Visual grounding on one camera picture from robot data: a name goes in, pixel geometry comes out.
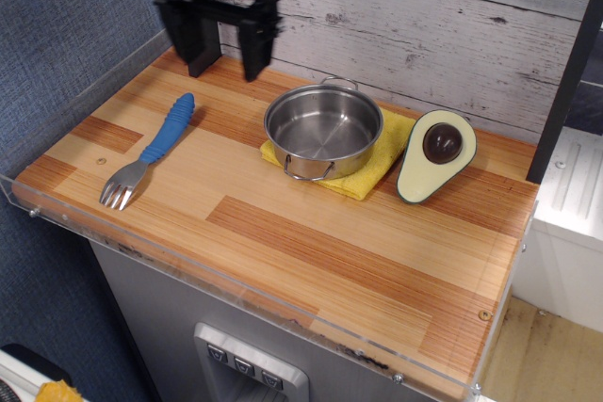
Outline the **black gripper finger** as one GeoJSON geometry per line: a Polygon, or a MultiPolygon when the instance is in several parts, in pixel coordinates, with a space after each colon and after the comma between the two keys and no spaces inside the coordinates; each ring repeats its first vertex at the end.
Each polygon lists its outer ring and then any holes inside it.
{"type": "Polygon", "coordinates": [[[273,43],[280,32],[280,22],[281,18],[267,23],[249,19],[239,23],[238,42],[247,82],[254,81],[270,64],[273,43]]]}
{"type": "Polygon", "coordinates": [[[177,55],[186,63],[191,62],[194,58],[193,34],[204,18],[186,5],[159,1],[155,5],[177,55]]]}

